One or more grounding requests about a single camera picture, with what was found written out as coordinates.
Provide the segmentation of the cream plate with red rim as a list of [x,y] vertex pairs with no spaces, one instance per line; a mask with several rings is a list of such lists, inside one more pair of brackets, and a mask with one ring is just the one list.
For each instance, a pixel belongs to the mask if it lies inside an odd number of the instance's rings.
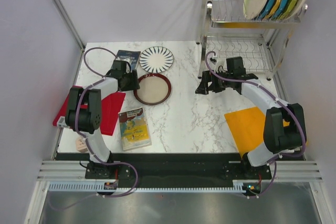
[[140,88],[133,91],[135,98],[145,105],[157,105],[166,101],[172,85],[169,79],[159,73],[147,73],[139,79]]

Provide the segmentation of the black and white striped plate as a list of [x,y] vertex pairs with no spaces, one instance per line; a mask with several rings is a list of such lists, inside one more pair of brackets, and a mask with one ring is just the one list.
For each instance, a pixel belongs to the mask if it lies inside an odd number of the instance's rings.
[[141,68],[149,73],[162,73],[171,68],[174,63],[172,52],[162,46],[153,46],[142,51],[139,57]]

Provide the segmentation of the stainless steel dish rack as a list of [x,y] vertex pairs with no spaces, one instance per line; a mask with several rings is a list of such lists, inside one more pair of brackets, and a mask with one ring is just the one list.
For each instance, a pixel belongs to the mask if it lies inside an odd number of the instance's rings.
[[202,0],[196,42],[201,47],[198,77],[206,70],[206,53],[213,50],[222,58],[241,56],[249,72],[264,73],[271,80],[307,10],[303,4],[287,20],[247,20],[243,0]]

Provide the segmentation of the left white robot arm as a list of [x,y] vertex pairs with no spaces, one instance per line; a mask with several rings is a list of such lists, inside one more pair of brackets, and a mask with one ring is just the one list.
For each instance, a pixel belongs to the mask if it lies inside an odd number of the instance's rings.
[[86,88],[73,86],[69,90],[65,123],[85,140],[90,154],[86,179],[109,179],[116,170],[100,130],[102,100],[118,91],[139,88],[137,71],[129,62],[115,60],[101,80]]

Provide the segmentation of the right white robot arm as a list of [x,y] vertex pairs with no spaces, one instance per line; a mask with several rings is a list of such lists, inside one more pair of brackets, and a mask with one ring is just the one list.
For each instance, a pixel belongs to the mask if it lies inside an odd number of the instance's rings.
[[213,69],[209,65],[212,57],[206,56],[206,70],[196,94],[219,93],[228,88],[250,100],[265,116],[262,142],[241,159],[240,172],[248,179],[283,156],[300,157],[306,149],[307,136],[303,107],[289,103],[264,87],[258,77],[247,73],[242,57],[226,59],[226,69]]

